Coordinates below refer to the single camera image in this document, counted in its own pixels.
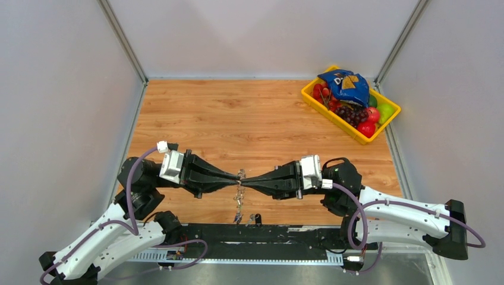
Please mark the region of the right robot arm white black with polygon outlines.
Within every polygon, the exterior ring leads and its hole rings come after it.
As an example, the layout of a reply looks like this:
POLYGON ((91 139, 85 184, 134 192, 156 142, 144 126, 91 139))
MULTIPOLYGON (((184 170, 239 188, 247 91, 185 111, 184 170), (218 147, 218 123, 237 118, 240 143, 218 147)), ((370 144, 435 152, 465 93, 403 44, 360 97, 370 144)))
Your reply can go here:
POLYGON ((362 175, 345 157, 322 164, 305 156, 275 170, 241 181, 274 200, 322 195, 322 206, 343 217, 339 232, 347 248, 368 243, 407 243, 431 249, 441 257, 468 259, 464 203, 411 201, 377 191, 362 183, 362 175))

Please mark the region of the key black head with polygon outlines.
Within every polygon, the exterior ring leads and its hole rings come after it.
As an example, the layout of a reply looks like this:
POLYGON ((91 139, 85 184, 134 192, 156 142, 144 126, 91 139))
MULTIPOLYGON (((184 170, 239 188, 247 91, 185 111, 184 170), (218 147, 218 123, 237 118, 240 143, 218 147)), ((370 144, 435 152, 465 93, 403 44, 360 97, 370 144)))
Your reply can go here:
POLYGON ((257 213, 257 214, 251 214, 248 221, 245 224, 245 227, 259 227, 262 226, 262 215, 257 213))

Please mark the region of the metal key organizer ring plate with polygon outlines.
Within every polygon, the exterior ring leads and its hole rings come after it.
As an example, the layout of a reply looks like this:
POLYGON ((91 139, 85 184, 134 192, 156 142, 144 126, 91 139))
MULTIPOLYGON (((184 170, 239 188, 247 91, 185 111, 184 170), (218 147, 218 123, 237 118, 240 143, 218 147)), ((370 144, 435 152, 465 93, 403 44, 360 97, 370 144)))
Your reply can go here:
POLYGON ((236 201, 237 206, 236 206, 236 213, 240 212, 242 213, 242 208, 243 208, 243 200, 244 200, 244 195, 245 195, 245 187, 242 186, 242 180, 246 178, 246 173, 244 169, 240 169, 238 172, 239 180, 238 180, 238 185, 237 185, 237 193, 234 197, 234 201, 236 201))

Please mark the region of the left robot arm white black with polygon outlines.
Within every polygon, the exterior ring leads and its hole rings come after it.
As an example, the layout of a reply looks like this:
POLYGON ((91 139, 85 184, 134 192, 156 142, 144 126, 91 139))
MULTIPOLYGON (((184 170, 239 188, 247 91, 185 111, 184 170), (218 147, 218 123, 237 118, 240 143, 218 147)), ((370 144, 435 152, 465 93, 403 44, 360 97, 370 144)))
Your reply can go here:
POLYGON ((191 240, 170 211, 156 211, 160 188, 181 188, 200 198, 241 178, 208 163, 190 150, 161 141, 139 157, 127 159, 118 175, 122 191, 75 241, 39 258, 41 284, 97 284, 114 268, 149 248, 186 252, 191 240))

